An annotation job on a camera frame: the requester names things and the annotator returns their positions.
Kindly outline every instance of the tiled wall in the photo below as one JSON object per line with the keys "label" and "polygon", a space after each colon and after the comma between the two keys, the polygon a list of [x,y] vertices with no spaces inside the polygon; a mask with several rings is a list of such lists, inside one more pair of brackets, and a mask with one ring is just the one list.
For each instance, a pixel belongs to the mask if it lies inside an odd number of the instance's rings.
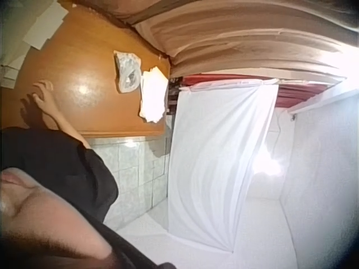
{"label": "tiled wall", "polygon": [[160,137],[89,139],[118,185],[119,196],[104,222],[113,230],[166,198],[172,126],[172,116],[167,116],[165,134]]}

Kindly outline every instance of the black sleeve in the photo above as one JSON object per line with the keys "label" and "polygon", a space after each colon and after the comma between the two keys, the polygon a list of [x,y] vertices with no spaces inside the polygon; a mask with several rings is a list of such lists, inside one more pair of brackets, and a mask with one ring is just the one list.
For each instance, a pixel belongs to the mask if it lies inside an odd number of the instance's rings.
{"label": "black sleeve", "polygon": [[118,197],[117,183],[104,161],[94,150],[85,149],[82,145],[81,148],[79,155],[84,154],[83,165],[93,179],[96,215],[103,221],[110,206]]}

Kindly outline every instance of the white floor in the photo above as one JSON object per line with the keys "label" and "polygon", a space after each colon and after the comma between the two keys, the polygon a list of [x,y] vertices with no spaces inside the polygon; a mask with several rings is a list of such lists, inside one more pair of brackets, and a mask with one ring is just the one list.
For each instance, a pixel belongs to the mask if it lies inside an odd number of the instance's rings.
{"label": "white floor", "polygon": [[157,264],[178,269],[297,269],[291,234],[279,201],[249,198],[234,253],[180,240],[166,228],[167,200],[117,232]]}

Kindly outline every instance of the white curtain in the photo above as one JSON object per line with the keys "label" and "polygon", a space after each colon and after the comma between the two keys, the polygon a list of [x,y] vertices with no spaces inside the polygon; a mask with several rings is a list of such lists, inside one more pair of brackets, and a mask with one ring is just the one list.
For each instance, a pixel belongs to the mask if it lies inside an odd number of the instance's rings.
{"label": "white curtain", "polygon": [[274,82],[204,82],[180,93],[169,165],[171,234],[233,251],[278,93]]}

